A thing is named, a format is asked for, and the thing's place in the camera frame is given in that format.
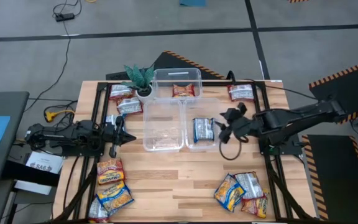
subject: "power adapter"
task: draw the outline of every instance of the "power adapter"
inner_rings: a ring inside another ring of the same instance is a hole
[[[56,22],[67,21],[70,19],[74,19],[74,17],[75,17],[74,13],[66,13],[66,14],[56,13],[55,14]]]

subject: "snack bag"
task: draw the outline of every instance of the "snack bag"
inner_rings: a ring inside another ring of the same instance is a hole
[[[98,162],[99,184],[107,184],[118,180],[124,180],[124,168],[121,159]]]
[[[110,89],[110,100],[118,100],[121,98],[129,98],[133,95],[133,90],[125,85],[112,85]]]
[[[252,86],[250,84],[246,85],[229,85],[227,86],[229,92],[230,100],[253,100],[254,92],[252,91]]]
[[[117,110],[120,114],[142,113],[142,103],[137,97],[117,100]]]
[[[114,183],[110,188],[96,195],[99,203],[108,213],[115,213],[119,208],[131,203],[134,199],[124,181]]]
[[[263,197],[248,200],[248,201],[243,201],[244,203],[241,208],[241,211],[251,213],[260,218],[266,218],[267,194],[268,192],[264,190]]]
[[[264,192],[259,185],[258,177],[256,172],[246,172],[240,174],[234,174],[234,177],[247,193],[242,196],[244,200],[251,200],[264,196]]]
[[[228,174],[215,191],[214,197],[225,209],[234,212],[234,207],[241,201],[244,194],[245,190],[232,175]]]
[[[90,223],[109,223],[109,215],[107,210],[95,198],[89,208],[88,221]]]
[[[194,118],[193,119],[193,138],[194,143],[198,140],[210,140],[214,141],[214,119],[208,118]]]
[[[195,97],[194,85],[189,84],[187,86],[178,86],[173,84],[172,97],[181,98],[181,97]]]

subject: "green leaves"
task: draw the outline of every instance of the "green leaves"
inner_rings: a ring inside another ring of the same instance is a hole
[[[144,80],[149,85],[149,83],[153,80],[154,77],[154,65],[152,65],[149,69],[144,73]]]
[[[123,85],[129,86],[130,88],[136,90],[148,89],[149,84],[154,77],[154,65],[152,65],[146,71],[144,68],[139,70],[136,65],[134,65],[133,69],[127,65],[124,65],[124,68],[128,74],[128,77],[132,80],[132,83],[122,82]]]

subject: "white pot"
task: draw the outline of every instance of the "white pot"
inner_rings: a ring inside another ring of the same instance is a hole
[[[138,99],[140,100],[140,102],[142,102],[143,104],[145,104],[145,103],[148,102],[148,101],[154,100],[155,91],[154,91],[152,85],[150,85],[150,87],[151,87],[151,89],[152,89],[152,92],[151,92],[148,96],[139,96],[139,94],[137,94],[137,91],[136,91],[136,96],[138,97]]]

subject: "potted plant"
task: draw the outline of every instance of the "potted plant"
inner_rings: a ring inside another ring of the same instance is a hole
[[[145,68],[139,70],[136,65],[134,65],[133,69],[127,65],[124,65],[124,68],[132,82],[122,82],[121,84],[135,90],[136,96],[142,103],[153,100],[155,92],[150,82],[154,77],[154,65],[147,70],[145,70]]]

